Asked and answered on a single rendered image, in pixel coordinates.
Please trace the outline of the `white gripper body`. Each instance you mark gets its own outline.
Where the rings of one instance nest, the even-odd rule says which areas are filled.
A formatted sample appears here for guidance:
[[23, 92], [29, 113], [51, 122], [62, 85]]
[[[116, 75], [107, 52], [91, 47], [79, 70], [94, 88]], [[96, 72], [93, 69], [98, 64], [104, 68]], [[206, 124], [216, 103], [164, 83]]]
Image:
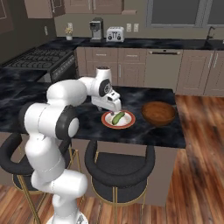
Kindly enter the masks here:
[[122, 109], [122, 104], [119, 99], [117, 99], [115, 101], [108, 101], [104, 97], [100, 98], [100, 97], [92, 96], [91, 102], [97, 107], [101, 107], [103, 109], [107, 109], [107, 110], [113, 111], [113, 112], [118, 112]]

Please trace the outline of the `green cucumber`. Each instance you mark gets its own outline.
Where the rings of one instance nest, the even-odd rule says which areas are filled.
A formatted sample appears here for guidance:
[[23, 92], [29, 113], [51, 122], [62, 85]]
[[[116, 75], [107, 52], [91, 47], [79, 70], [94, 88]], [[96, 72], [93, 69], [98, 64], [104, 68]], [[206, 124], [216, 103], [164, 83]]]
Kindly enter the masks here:
[[124, 112], [119, 112], [118, 114], [115, 115], [115, 117], [112, 120], [112, 124], [116, 125], [119, 123], [120, 119], [125, 115]]

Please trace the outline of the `brown wooden bowl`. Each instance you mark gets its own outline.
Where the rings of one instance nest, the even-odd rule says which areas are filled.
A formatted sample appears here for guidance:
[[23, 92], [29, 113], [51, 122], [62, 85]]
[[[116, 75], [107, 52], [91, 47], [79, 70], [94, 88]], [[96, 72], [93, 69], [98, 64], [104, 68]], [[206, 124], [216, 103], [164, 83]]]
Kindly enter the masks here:
[[142, 106], [143, 118], [154, 126], [165, 126], [173, 121], [175, 108], [166, 102], [150, 101]]

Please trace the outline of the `red-rimmed white plate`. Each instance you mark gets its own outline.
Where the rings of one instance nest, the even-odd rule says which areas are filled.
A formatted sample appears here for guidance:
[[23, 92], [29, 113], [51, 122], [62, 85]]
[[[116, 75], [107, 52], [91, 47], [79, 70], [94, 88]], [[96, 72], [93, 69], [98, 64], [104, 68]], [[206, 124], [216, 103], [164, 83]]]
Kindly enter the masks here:
[[[116, 125], [112, 124], [113, 118], [118, 114], [119, 112], [124, 112], [125, 115], [120, 119], [119, 123]], [[122, 110], [119, 112], [115, 112], [114, 115], [111, 115], [110, 112], [106, 112], [101, 116], [101, 122], [106, 126], [114, 130], [121, 130], [121, 129], [127, 129], [130, 126], [132, 126], [136, 118], [135, 116], [129, 112], [128, 110]]]

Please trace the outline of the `beige base cupboard run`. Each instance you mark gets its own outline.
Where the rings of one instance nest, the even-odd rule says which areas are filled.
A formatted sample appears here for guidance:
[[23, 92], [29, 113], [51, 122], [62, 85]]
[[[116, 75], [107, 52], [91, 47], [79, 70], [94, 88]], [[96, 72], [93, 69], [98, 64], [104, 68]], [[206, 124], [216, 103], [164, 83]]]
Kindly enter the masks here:
[[75, 51], [80, 76], [95, 77], [97, 67], [109, 67], [114, 86], [144, 86], [145, 49], [78, 47]]
[[224, 51], [184, 50], [176, 93], [224, 97]]

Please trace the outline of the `beige dishwasher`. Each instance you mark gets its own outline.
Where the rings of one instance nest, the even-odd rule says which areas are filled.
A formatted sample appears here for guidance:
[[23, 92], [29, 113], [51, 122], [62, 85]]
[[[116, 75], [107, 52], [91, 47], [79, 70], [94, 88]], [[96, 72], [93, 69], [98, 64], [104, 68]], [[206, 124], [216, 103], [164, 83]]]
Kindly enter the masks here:
[[182, 50], [148, 50], [144, 85], [147, 88], [170, 88], [176, 91], [182, 54]]

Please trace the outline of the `silver toaster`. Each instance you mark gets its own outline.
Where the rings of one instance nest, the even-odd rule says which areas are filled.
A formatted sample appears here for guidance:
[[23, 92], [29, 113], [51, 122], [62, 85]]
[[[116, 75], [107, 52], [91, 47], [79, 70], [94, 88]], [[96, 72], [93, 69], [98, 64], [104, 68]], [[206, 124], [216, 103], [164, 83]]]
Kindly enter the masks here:
[[123, 42], [124, 28], [121, 26], [112, 26], [107, 29], [107, 42]]

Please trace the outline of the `silver black coffee machine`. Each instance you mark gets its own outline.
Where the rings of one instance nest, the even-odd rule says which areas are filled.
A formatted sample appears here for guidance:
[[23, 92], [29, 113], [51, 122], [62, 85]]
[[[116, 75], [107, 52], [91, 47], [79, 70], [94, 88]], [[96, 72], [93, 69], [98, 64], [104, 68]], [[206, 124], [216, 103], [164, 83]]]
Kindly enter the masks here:
[[89, 22], [90, 31], [92, 32], [92, 41], [101, 41], [103, 39], [103, 19], [95, 17]]

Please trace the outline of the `black gas hob range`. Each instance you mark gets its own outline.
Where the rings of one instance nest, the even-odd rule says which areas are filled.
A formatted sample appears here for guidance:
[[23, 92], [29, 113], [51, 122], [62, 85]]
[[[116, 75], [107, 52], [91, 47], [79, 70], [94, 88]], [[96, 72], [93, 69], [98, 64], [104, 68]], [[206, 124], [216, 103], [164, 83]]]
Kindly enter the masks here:
[[44, 82], [55, 83], [78, 78], [74, 52], [62, 49], [33, 48], [3, 64], [3, 67], [46, 71]]

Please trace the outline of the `small white potted plant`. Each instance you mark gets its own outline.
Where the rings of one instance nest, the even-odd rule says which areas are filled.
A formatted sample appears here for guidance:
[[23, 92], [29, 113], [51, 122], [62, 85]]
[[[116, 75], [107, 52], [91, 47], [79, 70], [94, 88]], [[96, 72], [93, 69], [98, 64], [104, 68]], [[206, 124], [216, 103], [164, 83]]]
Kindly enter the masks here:
[[71, 28], [66, 28], [65, 29], [65, 33], [66, 33], [66, 39], [67, 40], [72, 40], [73, 39], [73, 30]]

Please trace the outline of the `grey framed window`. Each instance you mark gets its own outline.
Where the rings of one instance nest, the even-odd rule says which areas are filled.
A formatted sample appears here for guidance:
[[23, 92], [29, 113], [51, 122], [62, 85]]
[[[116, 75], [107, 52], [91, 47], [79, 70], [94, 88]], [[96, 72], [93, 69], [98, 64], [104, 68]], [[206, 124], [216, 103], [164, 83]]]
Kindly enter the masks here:
[[224, 0], [147, 0], [146, 25], [224, 27]]

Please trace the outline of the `dark sink tap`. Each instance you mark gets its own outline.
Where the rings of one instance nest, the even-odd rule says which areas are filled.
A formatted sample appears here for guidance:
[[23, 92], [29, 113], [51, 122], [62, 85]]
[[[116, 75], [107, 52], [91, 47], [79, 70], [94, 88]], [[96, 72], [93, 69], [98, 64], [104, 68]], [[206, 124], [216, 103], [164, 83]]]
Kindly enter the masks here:
[[209, 27], [209, 30], [208, 30], [208, 33], [207, 33], [207, 36], [206, 36], [206, 40], [214, 38], [214, 34], [212, 34], [212, 31], [214, 31], [214, 30], [215, 30], [215, 28], [213, 26]]

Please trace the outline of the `brown wall cupboard run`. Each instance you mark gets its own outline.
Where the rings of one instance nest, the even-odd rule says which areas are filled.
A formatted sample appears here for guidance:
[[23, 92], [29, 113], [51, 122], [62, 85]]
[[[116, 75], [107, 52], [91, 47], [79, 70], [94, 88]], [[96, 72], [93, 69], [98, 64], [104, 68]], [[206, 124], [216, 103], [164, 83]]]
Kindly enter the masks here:
[[28, 18], [55, 18], [64, 14], [122, 14], [135, 15], [136, 10], [125, 10], [124, 0], [24, 0]]

